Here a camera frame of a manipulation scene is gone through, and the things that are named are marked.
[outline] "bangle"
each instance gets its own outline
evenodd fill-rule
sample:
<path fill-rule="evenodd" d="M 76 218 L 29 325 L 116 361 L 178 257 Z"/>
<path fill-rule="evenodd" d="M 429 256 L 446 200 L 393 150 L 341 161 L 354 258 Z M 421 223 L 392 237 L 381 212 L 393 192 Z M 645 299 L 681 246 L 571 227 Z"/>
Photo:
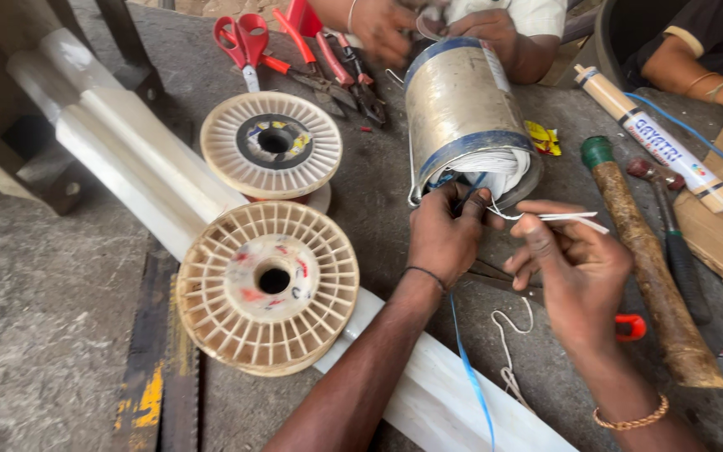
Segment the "bangle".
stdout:
<path fill-rule="evenodd" d="M 356 6 L 356 2 L 358 2 L 358 0 L 354 0 L 354 2 L 350 4 L 350 11 L 348 12 L 348 35 L 353 35 L 354 33 L 350 21 L 354 18 L 354 6 Z"/>
<path fill-rule="evenodd" d="M 692 81 L 691 84 L 688 85 L 688 87 L 685 89 L 685 91 L 683 91 L 682 94 L 683 94 L 683 95 L 688 94 L 688 91 L 690 91 L 691 88 L 692 88 L 694 85 L 696 85 L 697 83 L 701 82 L 702 80 L 704 80 L 704 79 L 706 79 L 706 78 L 708 78 L 708 77 L 710 77 L 710 76 L 717 76 L 717 75 L 718 75 L 718 72 L 708 72 L 708 73 L 706 73 L 704 76 L 699 77 L 699 78 L 697 78 L 696 80 Z"/>
<path fill-rule="evenodd" d="M 593 410 L 593 420 L 596 421 L 596 424 L 604 427 L 605 429 L 613 429 L 620 432 L 622 430 L 636 429 L 637 427 L 645 427 L 649 424 L 654 424 L 660 419 L 660 417 L 665 416 L 666 413 L 668 413 L 668 397 L 660 394 L 660 406 L 655 410 L 654 413 L 644 417 L 643 419 L 638 419 L 637 421 L 623 422 L 602 421 L 598 417 L 598 407 L 596 407 L 596 409 Z"/>
<path fill-rule="evenodd" d="M 717 87 L 711 89 L 710 91 L 706 92 L 705 95 L 710 97 L 710 103 L 715 104 L 716 103 L 716 96 L 718 95 L 718 92 L 723 88 L 723 82 L 719 83 Z"/>
<path fill-rule="evenodd" d="M 435 281 L 437 281 L 437 285 L 439 286 L 439 291 L 444 295 L 447 293 L 447 290 L 445 290 L 445 284 L 443 284 L 443 280 L 439 279 L 437 275 L 434 273 L 424 269 L 423 267 L 415 267 L 414 265 L 408 266 L 406 269 L 403 270 L 403 273 L 401 273 L 401 277 L 403 277 L 404 274 L 406 274 L 409 270 L 419 270 L 421 272 L 426 273 L 428 276 L 433 277 Z"/>

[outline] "wooden hammer handle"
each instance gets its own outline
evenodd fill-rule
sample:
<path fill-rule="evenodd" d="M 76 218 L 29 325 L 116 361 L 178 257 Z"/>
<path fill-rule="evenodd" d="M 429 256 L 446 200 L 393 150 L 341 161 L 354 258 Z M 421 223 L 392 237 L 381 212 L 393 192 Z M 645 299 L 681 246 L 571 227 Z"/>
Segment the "wooden hammer handle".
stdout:
<path fill-rule="evenodd" d="M 622 171 L 612 158 L 608 140 L 604 137 L 585 140 L 582 160 L 596 180 L 618 237 L 635 256 L 635 279 L 651 315 L 668 371 L 681 386 L 723 388 L 723 375 L 716 358 L 688 314 L 668 272 L 659 241 L 640 214 Z"/>

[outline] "hammer head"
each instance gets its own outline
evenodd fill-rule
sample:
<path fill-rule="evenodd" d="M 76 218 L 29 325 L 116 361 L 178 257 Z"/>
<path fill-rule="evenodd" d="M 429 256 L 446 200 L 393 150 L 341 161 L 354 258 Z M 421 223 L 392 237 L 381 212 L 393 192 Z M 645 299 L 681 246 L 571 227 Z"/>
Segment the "hammer head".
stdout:
<path fill-rule="evenodd" d="M 629 160 L 627 165 L 627 174 L 648 181 L 659 177 L 665 180 L 668 190 L 679 190 L 685 186 L 685 179 L 682 175 L 679 175 L 668 168 L 649 162 L 647 159 L 642 157 L 635 157 L 634 159 Z"/>

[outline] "black wrist thread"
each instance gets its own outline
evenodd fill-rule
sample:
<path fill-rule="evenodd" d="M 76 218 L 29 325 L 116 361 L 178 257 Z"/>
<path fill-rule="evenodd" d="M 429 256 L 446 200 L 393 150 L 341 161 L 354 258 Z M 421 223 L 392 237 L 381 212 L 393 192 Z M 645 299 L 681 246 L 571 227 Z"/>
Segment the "black wrist thread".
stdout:
<path fill-rule="evenodd" d="M 415 266 L 415 265 L 409 265 L 406 269 L 403 270 L 403 272 L 401 273 L 401 277 L 403 277 L 403 275 L 406 274 L 406 272 L 409 271 L 409 270 L 419 270 L 419 271 L 421 271 L 421 272 L 426 273 L 428 276 L 433 277 L 434 280 L 437 281 L 437 285 L 439 286 L 439 291 L 440 291 L 443 295 L 448 292 L 447 289 L 445 288 L 445 284 L 443 283 L 443 280 L 439 279 L 439 277 L 438 277 L 437 275 L 435 275 L 433 272 L 430 272 L 430 271 L 424 269 L 423 267 L 417 267 L 417 266 Z"/>

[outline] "yellow wrapper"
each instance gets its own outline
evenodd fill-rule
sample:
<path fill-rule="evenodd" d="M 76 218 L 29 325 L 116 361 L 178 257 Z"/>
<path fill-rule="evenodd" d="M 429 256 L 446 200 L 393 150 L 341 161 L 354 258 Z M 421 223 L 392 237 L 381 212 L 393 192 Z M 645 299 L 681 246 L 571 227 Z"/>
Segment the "yellow wrapper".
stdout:
<path fill-rule="evenodd" d="M 525 121 L 528 134 L 532 137 L 537 152 L 549 155 L 562 155 L 560 143 L 557 140 L 556 128 L 545 128 L 537 122 Z"/>

